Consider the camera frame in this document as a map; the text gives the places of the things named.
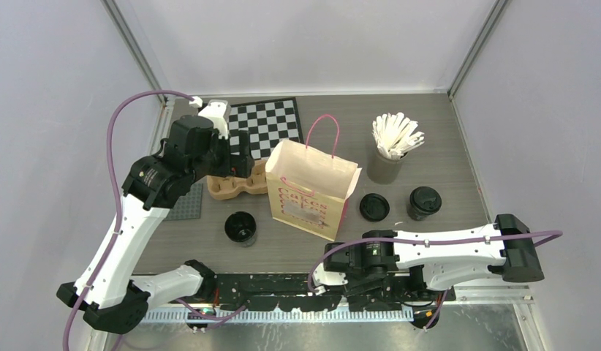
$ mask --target pink bag handle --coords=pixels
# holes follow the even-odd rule
[[[335,135],[335,145],[333,145],[333,152],[330,153],[330,157],[331,159],[335,158],[335,148],[337,147],[337,142],[339,141],[339,123],[337,123],[337,120],[335,119],[335,117],[331,116],[331,115],[321,115],[320,117],[318,117],[318,119],[311,125],[311,128],[309,128],[309,133],[307,133],[307,141],[305,142],[305,148],[309,147],[309,137],[311,137],[311,132],[313,132],[314,127],[316,126],[316,124],[323,119],[324,117],[329,117],[330,119],[333,120],[333,122],[335,122],[335,125],[337,126],[337,135]]]
[[[289,186],[290,188],[292,188],[295,192],[298,192],[298,193],[303,194],[305,196],[312,197],[312,196],[314,196],[316,194],[316,192],[314,190],[312,190],[311,193],[304,192],[303,190],[300,190],[296,186],[293,186],[292,184],[288,183],[287,179],[285,177],[281,177],[281,181],[283,182],[283,184],[285,184],[285,185]]]

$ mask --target black and white checkered board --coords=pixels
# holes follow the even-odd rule
[[[240,151],[238,130],[249,131],[254,159],[268,158],[281,139],[303,143],[296,98],[233,105],[229,130],[233,154]]]

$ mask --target floor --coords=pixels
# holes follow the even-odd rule
[[[259,100],[264,99],[228,99],[232,104]],[[335,116],[341,127],[337,155],[361,167],[365,167],[373,148],[371,122],[379,114],[404,112],[419,121],[419,130],[426,134],[426,144],[407,156],[393,184],[375,184],[362,172],[337,241],[360,238],[373,229],[433,232],[486,224],[456,115],[446,94],[313,96],[298,97],[297,103],[305,137],[316,118],[324,113]],[[176,102],[173,118],[190,113],[186,100]],[[329,151],[334,136],[333,123],[325,120],[314,130],[311,145]],[[440,212],[424,222],[412,221],[405,211],[407,198],[417,186],[431,186],[442,197]],[[359,213],[360,199],[370,192],[383,195],[390,203],[390,214],[382,222],[367,222]],[[257,221],[257,242],[249,248],[236,246],[224,234],[225,219],[236,211],[247,211]],[[325,239],[273,220],[267,195],[241,194],[217,201],[204,191],[201,218],[163,222],[135,271],[161,273],[196,259],[219,273],[306,272],[326,243]]]
[[[107,350],[114,340],[107,343]],[[449,305],[427,334],[407,322],[230,324],[193,334],[182,324],[142,324],[120,350],[527,350],[512,305]]]

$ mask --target wall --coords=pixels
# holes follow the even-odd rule
[[[69,309],[55,292],[81,275],[113,218],[107,123],[144,90],[99,1],[0,1],[0,350],[61,349]],[[120,179],[158,114],[150,98],[120,116]],[[83,330],[78,317],[73,350]]]
[[[552,350],[601,350],[601,1],[513,0],[456,95],[494,214],[533,230]]]
[[[494,0],[118,0],[161,84],[192,94],[445,91]]]

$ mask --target gift bag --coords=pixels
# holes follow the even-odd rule
[[[331,154],[309,146],[311,132],[325,117],[337,126]],[[319,117],[306,144],[282,140],[266,162],[266,184],[273,218],[334,241],[344,218],[347,199],[360,175],[358,164],[335,156],[339,124],[330,115]]]

